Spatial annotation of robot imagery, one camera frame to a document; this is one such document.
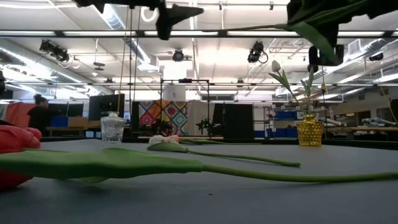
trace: table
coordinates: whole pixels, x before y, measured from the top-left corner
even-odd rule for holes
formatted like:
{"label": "table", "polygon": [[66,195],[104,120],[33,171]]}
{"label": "table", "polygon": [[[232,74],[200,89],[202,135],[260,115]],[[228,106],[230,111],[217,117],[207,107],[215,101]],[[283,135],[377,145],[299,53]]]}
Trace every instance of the table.
{"label": "table", "polygon": [[87,128],[83,127],[47,127],[47,131],[49,132],[49,137],[52,137],[53,131],[78,131],[79,136],[84,136]]}
{"label": "table", "polygon": [[[146,151],[147,144],[120,147]],[[295,145],[189,146],[193,150],[298,161],[302,168],[262,162],[150,152],[205,164],[278,174],[345,175],[398,170],[398,151]],[[104,148],[96,139],[45,142],[44,149]],[[160,174],[100,184],[34,178],[0,194],[2,223],[397,223],[398,180],[296,184],[221,174]]]}
{"label": "table", "polygon": [[354,132],[356,131],[384,131],[387,134],[393,133],[396,135],[398,133],[398,128],[394,127],[335,127],[335,128],[327,128],[329,133],[347,133],[348,139],[354,139]]}

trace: gold vase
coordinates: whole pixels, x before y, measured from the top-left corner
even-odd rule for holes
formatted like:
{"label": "gold vase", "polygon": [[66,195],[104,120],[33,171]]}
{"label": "gold vase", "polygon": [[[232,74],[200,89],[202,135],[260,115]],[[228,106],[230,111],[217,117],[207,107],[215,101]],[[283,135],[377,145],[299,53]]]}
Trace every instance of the gold vase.
{"label": "gold vase", "polygon": [[297,123],[298,143],[301,146],[322,145],[322,122],[316,122],[313,114],[306,114],[304,122]]}

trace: woman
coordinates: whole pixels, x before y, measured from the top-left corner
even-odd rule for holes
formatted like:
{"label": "woman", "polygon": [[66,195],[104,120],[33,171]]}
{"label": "woman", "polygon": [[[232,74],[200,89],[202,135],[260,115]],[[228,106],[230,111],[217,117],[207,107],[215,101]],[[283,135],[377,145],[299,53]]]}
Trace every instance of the woman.
{"label": "woman", "polygon": [[48,109],[49,101],[42,95],[36,94],[34,99],[36,106],[27,113],[30,116],[28,127],[38,129],[43,136],[47,136],[51,117],[58,115],[58,112]]}

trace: clear glass jar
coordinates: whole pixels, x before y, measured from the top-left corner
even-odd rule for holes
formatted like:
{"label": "clear glass jar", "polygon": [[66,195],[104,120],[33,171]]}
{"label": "clear glass jar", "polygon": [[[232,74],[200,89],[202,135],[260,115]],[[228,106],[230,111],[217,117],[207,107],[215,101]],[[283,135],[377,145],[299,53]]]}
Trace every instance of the clear glass jar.
{"label": "clear glass jar", "polygon": [[124,119],[119,112],[108,112],[109,116],[101,118],[101,136],[103,144],[121,144],[124,131]]}

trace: patterned wall hanging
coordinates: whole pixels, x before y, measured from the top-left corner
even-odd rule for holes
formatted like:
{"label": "patterned wall hanging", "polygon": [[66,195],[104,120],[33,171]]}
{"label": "patterned wall hanging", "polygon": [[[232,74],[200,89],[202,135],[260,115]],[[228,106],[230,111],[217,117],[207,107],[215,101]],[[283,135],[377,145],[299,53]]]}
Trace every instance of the patterned wall hanging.
{"label": "patterned wall hanging", "polygon": [[[172,126],[170,134],[188,135],[188,104],[185,101],[162,102],[162,120]],[[139,123],[154,124],[160,119],[160,100],[143,101],[139,103]]]}

